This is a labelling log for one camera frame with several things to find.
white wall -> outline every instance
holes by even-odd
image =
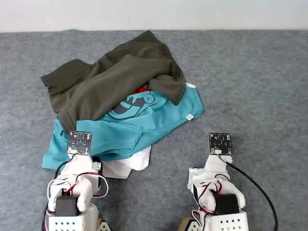
[[[308,0],[0,0],[0,32],[308,29]]]

circuit board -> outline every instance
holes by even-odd
[[[210,154],[231,155],[231,135],[229,133],[213,133],[208,134]]]
[[[92,132],[69,131],[67,135],[67,153],[90,155]]]

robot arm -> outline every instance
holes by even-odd
[[[198,209],[192,211],[196,222],[187,230],[248,230],[244,195],[230,182],[226,163],[232,163],[229,134],[210,133],[210,155],[204,168],[190,168],[187,188]],[[223,155],[223,162],[218,154]]]
[[[90,157],[90,132],[68,134],[66,163],[59,176],[48,185],[48,225],[44,218],[45,231],[109,231],[108,224],[99,218],[97,207],[91,198],[104,197],[108,183],[99,174],[101,162],[92,162]],[[106,184],[106,192],[96,195],[100,179]]]

red wire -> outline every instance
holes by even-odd
[[[103,175],[100,175],[98,173],[95,173],[95,172],[83,172],[83,173],[80,173],[76,176],[76,181],[75,183],[68,189],[65,191],[65,193],[69,193],[70,191],[73,190],[73,188],[76,186],[76,183],[77,183],[77,179],[78,177],[82,176],[82,175],[94,175],[94,176],[101,176],[101,177],[104,177]],[[105,194],[101,194],[101,195],[93,195],[93,197],[102,197],[104,196]]]
[[[200,207],[200,210],[203,211],[203,212],[205,212],[206,214],[214,214],[214,212],[213,212],[213,211],[210,211],[210,210],[207,210],[207,209],[205,209],[204,207],[200,206],[199,200],[200,200],[201,196],[203,196],[203,194],[207,191],[207,189],[208,189],[208,187],[210,186],[211,183],[213,183],[213,182],[209,182],[209,183],[206,185],[206,187],[203,189],[203,191],[202,191],[202,193],[200,194],[200,196],[199,196],[199,198],[198,198],[198,201],[197,201],[197,202],[198,202],[198,205],[199,205],[199,207]],[[219,181],[218,181],[218,183],[219,183],[220,187],[219,187],[219,190],[217,190],[218,188],[217,188],[217,185],[215,184],[215,186],[216,186],[216,193],[215,193],[215,194],[220,194],[220,192],[221,192],[221,190],[222,190],[222,184],[221,184]]]

clothing tag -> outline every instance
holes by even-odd
[[[188,114],[187,116],[186,116],[186,119],[188,119],[188,120],[191,120],[193,118],[193,115],[192,114]]]
[[[186,83],[186,86],[189,88],[196,88],[196,86],[194,84],[191,83]]]

